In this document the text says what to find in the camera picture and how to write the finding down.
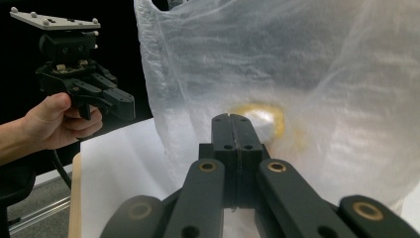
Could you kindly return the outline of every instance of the black cable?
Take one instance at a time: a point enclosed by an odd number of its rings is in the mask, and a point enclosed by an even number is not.
[[[56,150],[52,150],[52,163],[55,166],[55,169],[58,171],[59,175],[64,180],[65,184],[67,184],[68,188],[71,189],[71,178],[68,176],[68,173],[65,171],[64,167],[59,160],[58,154]]]

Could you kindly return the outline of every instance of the black background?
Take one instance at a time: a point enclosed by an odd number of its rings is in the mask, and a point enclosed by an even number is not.
[[[165,10],[165,2],[155,4]],[[82,21],[98,19],[101,24],[98,49],[91,58],[118,77],[118,87],[136,99],[136,119],[122,121],[104,115],[104,127],[94,136],[113,131],[152,117],[142,71],[140,43],[132,0],[0,0],[0,123],[23,117],[46,95],[40,91],[35,70],[47,59],[39,50],[43,31],[10,16],[12,7],[21,12],[71,18]],[[58,149],[64,165],[71,163],[80,142]],[[51,153],[42,151],[7,166],[30,165],[37,174],[53,170]]]

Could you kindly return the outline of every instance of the human hand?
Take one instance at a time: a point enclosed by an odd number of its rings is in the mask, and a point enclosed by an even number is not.
[[[102,127],[102,114],[91,107],[91,119],[80,117],[78,109],[71,107],[68,94],[47,97],[31,109],[22,120],[22,133],[39,150],[58,149],[78,138],[92,135]]]

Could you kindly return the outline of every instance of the white plastic sheet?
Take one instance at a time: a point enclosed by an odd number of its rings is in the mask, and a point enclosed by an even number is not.
[[[323,198],[399,211],[420,176],[418,0],[193,0],[167,12],[135,0],[135,12],[177,186],[211,119],[256,103],[283,113],[281,137],[257,128],[271,156]]]

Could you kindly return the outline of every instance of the crumpled plastic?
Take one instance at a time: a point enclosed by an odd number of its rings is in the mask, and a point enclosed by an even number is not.
[[[271,157],[322,198],[362,194],[399,212],[420,177],[419,1],[169,6],[135,0],[149,102],[178,186],[211,119],[242,108]]]

